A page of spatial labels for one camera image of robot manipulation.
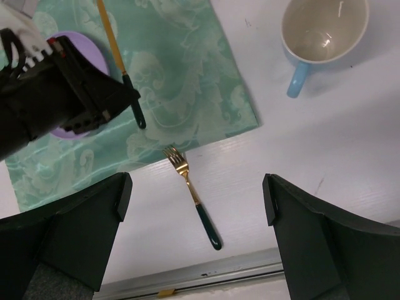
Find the gold knife green handle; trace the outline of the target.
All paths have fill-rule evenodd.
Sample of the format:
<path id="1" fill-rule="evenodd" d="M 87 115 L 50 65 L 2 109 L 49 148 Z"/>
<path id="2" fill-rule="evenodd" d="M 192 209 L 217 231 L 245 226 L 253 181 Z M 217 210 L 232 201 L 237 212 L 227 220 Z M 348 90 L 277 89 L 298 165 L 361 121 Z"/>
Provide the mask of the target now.
<path id="1" fill-rule="evenodd" d="M 139 104 L 139 98 L 141 97 L 139 92 L 134 89 L 131 78 L 126 71 L 121 52 L 119 50 L 116 37 L 113 33 L 113 29 L 108 18 L 108 14 L 105 8 L 105 5 L 102 0 L 96 1 L 97 8 L 99 11 L 99 15 L 101 17 L 102 25 L 104 26 L 104 30 L 106 32 L 107 39 L 109 41 L 109 45 L 111 48 L 112 56 L 114 58 L 116 66 L 119 68 L 122 74 L 122 81 L 125 86 L 131 89 L 132 92 L 132 100 L 131 100 L 131 109 L 134 114 L 136 123 L 140 129 L 146 129 L 146 120 L 143 114 L 143 111 Z"/>

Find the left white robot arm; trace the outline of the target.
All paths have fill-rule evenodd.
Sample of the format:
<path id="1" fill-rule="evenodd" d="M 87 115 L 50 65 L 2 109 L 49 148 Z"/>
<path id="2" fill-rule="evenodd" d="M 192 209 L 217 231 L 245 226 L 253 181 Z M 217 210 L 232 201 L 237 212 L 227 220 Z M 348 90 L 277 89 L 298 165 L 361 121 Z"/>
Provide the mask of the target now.
<path id="1" fill-rule="evenodd" d="M 97 69 L 66 36 L 45 39 L 26 14 L 26 3 L 1 2 L 1 158 L 62 128 L 98 129 L 131 108 L 146 121 L 139 92 L 127 74 L 117 81 Z"/>

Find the purple plate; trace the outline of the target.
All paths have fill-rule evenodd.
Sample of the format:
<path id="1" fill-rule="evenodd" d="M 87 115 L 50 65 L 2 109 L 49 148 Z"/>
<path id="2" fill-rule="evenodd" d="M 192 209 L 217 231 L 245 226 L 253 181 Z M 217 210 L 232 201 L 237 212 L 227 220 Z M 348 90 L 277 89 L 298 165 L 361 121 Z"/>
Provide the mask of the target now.
<path id="1" fill-rule="evenodd" d="M 100 49 L 96 46 L 96 44 L 90 40 L 84 34 L 81 34 L 76 31 L 60 31 L 56 34 L 53 34 L 51 38 L 58 38 L 60 36 L 66 36 L 77 48 L 77 50 L 98 70 L 102 73 L 109 75 L 109 67 L 106 63 L 106 60 L 100 51 Z M 65 131 L 62 128 L 57 128 L 51 131 L 53 136 L 56 136 L 59 139 L 65 140 L 76 140 L 85 137 L 94 136 L 97 133 L 100 133 L 103 130 L 101 126 L 99 129 L 94 131 L 85 132 L 83 134 L 74 134 L 73 131 Z"/>

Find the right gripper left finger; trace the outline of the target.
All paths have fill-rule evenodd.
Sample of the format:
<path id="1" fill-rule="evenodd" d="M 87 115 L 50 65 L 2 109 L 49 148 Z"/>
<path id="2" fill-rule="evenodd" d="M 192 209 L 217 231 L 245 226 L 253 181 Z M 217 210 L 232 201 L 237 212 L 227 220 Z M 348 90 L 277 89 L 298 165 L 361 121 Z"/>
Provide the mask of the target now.
<path id="1" fill-rule="evenodd" d="M 1 299 L 92 299 L 131 191 L 130 175 L 121 172 L 1 219 Z"/>

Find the green patterned placemat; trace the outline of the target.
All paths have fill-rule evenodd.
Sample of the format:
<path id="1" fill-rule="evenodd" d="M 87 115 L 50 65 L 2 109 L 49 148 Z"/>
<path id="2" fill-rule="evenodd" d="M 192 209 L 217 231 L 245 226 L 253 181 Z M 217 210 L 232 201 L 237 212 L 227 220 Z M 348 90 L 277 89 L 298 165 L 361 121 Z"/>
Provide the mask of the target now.
<path id="1" fill-rule="evenodd" d="M 229 43 L 209 1 L 106 1 L 146 128 L 130 109 L 77 140 L 48 134 L 7 158 L 20 211 L 84 189 L 114 173 L 258 127 Z"/>

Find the blue mug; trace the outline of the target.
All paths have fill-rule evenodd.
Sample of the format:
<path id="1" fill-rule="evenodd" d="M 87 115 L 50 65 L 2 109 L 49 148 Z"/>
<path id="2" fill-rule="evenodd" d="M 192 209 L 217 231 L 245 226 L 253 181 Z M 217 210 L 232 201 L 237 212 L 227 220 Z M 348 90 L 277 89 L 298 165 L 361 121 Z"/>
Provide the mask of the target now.
<path id="1" fill-rule="evenodd" d="M 329 64 L 353 50 L 366 32 L 369 15 L 367 1 L 290 1 L 281 40 L 297 66 L 287 96 L 299 96 L 311 66 Z"/>

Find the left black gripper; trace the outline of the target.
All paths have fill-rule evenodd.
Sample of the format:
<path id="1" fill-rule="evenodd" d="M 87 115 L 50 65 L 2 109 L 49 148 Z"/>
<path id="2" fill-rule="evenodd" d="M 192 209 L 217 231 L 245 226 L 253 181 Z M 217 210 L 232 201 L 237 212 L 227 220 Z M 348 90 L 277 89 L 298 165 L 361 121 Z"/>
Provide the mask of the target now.
<path id="1" fill-rule="evenodd" d="M 6 28 L 1 42 L 9 61 L 1 70 L 1 160 L 57 128 L 87 133 L 131 108 L 131 89 L 93 66 L 66 36 L 50 37 L 52 62 L 26 74 L 21 40 Z"/>

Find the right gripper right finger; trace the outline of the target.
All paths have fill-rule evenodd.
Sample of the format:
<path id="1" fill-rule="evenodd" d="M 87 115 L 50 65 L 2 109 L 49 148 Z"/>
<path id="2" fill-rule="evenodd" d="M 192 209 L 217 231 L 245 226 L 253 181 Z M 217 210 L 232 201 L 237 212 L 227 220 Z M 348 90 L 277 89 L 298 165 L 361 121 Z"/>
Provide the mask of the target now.
<path id="1" fill-rule="evenodd" d="M 276 174 L 262 182 L 291 299 L 399 299 L 399 228 L 355 215 Z"/>

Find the gold fork green handle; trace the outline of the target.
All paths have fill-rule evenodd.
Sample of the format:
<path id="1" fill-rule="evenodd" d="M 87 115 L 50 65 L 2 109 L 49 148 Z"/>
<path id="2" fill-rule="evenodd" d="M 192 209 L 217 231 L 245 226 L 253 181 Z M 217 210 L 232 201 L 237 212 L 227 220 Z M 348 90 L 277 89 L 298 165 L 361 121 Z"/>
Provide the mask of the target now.
<path id="1" fill-rule="evenodd" d="M 186 158 L 173 146 L 168 146 L 164 148 L 162 151 L 164 155 L 168 158 L 169 162 L 173 165 L 176 172 L 184 178 L 186 186 L 191 194 L 192 200 L 194 201 L 197 214 L 208 236 L 208 239 L 212 247 L 216 251 L 220 251 L 223 248 L 223 242 L 221 241 L 218 231 L 214 227 L 211 218 L 208 216 L 205 207 L 203 206 L 193 184 L 190 181 L 189 164 L 186 161 Z"/>

